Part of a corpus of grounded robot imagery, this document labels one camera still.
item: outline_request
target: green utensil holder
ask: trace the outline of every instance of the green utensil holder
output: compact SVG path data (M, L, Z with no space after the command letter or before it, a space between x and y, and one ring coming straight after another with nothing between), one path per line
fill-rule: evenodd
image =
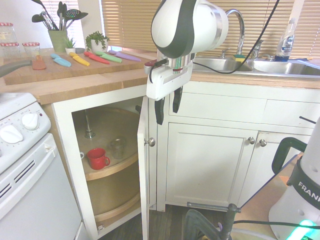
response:
M54 51L57 53L65 53L66 52L66 39L68 38L67 31L52 31L48 30Z

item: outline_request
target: electrical cord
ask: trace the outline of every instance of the electrical cord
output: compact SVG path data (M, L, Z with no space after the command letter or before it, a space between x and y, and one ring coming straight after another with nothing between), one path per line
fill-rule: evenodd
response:
M265 30L271 20L271 17L273 16L277 6L278 6L278 3L279 3L280 0L277 0L274 4L274 7L269 15L269 18L268 20L266 21L265 25L264 25L264 28L262 29L262 32L260 33L260 36L258 37L258 39L256 40L255 44L253 45L253 47L251 48L250 52L248 53L248 55L246 56L246 58L244 59L244 61L233 71L230 71L230 72L225 72L225 71L218 71L218 70L215 70L209 66L206 66L206 65L203 65L201 63L197 63L197 62L193 62L193 64L196 64L196 65L199 65L199 66L202 66L202 67L205 67L207 69L210 69L216 73L219 73L219 74L233 74L235 71L237 71L239 68L242 67L243 64L245 64L245 62L248 60L249 56L251 55L251 53L253 52L253 50L255 49L256 45L258 44L258 42L260 41L260 39L262 38L263 34L265 33Z
M289 222L278 222L278 221L252 221L252 220L238 220L234 221L233 224L262 224L262 225L281 225L281 226L289 226L289 227L301 227L308 229L316 229L320 230L320 226L306 226L300 225L297 223L289 223Z
M159 67L159 66L161 66L162 64L166 64L168 62L168 59L162 59L162 60L160 60L160 61L157 61L152 67L151 67L151 69L150 69L150 72L149 72L149 79L150 79L150 82L153 84L153 82L152 82L152 78L151 78L151 73L152 73L152 71L153 71L153 69L155 68L155 67Z

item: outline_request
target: oven door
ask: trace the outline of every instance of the oven door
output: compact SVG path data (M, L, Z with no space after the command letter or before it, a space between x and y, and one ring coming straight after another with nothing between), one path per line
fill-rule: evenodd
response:
M79 226L77 203L48 133L0 175L1 238L73 240Z

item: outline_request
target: dish soap bottle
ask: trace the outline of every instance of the dish soap bottle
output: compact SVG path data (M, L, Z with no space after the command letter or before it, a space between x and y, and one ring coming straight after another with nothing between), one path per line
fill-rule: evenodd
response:
M291 18L289 24L286 26L283 32L278 46L275 52L275 61L286 62L288 61L292 47L294 46L295 30L296 30L296 19Z

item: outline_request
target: stainless steel sink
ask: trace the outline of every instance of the stainless steel sink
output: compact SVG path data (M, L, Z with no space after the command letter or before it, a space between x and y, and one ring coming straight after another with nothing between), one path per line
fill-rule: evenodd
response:
M194 63L203 64L205 66L208 66L214 70L222 71L222 72L231 72L234 69L236 69L241 63L238 61L235 61L232 58L213 58L213 57L196 57L193 61ZM237 71L238 72L250 72L253 69L247 64L244 63L242 67L240 67ZM194 64L193 65L193 71L195 72L212 72L212 70Z
M231 72L241 63L232 58L217 58L210 56L197 56L194 63L203 64L221 72ZM218 74L206 67L193 64L193 72ZM262 59L248 59L235 73L237 75L254 75L282 78L304 78L320 80L320 67L300 60L288 62L266 61Z
M303 63L276 62L276 61L249 61L253 70L269 74L294 74L320 76L320 69L305 65Z

